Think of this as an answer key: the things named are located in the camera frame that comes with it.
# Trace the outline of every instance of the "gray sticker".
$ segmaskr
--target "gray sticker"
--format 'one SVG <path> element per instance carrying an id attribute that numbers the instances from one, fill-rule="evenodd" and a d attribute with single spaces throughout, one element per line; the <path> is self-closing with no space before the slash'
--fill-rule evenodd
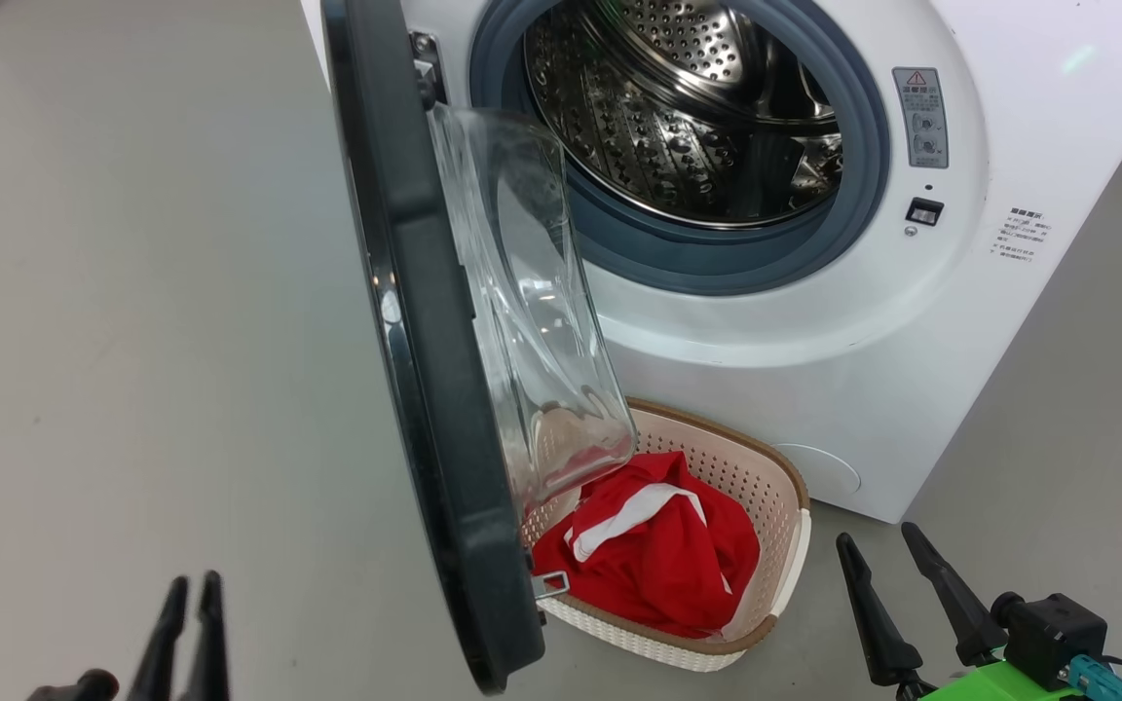
<path id="1" fill-rule="evenodd" d="M 947 107 L 938 68 L 894 68 L 894 84 L 908 128 L 909 163 L 917 168 L 947 167 Z"/>

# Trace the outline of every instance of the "stainless steel drum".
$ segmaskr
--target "stainless steel drum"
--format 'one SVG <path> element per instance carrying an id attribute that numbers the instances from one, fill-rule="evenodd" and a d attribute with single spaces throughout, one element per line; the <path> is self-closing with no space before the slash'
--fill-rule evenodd
<path id="1" fill-rule="evenodd" d="M 824 92 L 785 46 L 717 3 L 565 0 L 524 40 L 531 93 L 571 160 L 686 225 L 770 225 L 842 178 Z"/>

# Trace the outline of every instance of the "transparent glass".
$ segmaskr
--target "transparent glass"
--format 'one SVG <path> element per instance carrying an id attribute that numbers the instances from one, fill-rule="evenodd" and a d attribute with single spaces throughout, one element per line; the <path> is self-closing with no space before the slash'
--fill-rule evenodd
<path id="1" fill-rule="evenodd" d="M 507 112 L 429 112 L 508 480 L 525 516 L 635 452 L 565 202 L 564 150 Z"/>

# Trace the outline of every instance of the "plastic basket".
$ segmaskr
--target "plastic basket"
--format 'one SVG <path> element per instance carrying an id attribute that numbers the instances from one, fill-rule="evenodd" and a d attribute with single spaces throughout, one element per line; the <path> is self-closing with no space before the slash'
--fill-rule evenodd
<path id="1" fill-rule="evenodd" d="M 756 573 L 735 618 L 711 638 L 680 638 L 574 599 L 570 594 L 539 607 L 579 630 L 666 665 L 711 673 L 738 661 L 782 616 L 799 580 L 811 534 L 808 489 L 784 455 L 760 440 L 728 427 L 641 399 L 628 399 L 641 453 L 687 453 L 690 473 L 728 494 L 747 510 L 761 541 Z M 526 545 L 578 505 L 579 490 L 567 491 L 535 509 L 522 525 Z"/>

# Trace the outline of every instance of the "red fabric with white stripe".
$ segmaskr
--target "red fabric with white stripe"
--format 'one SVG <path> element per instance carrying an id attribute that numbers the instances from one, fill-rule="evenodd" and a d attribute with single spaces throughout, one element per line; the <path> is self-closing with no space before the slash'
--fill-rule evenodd
<path id="1" fill-rule="evenodd" d="M 682 453 L 640 454 L 587 485 L 535 543 L 535 573 L 564 570 L 570 593 L 686 638 L 735 617 L 761 544 L 733 498 L 687 471 Z"/>

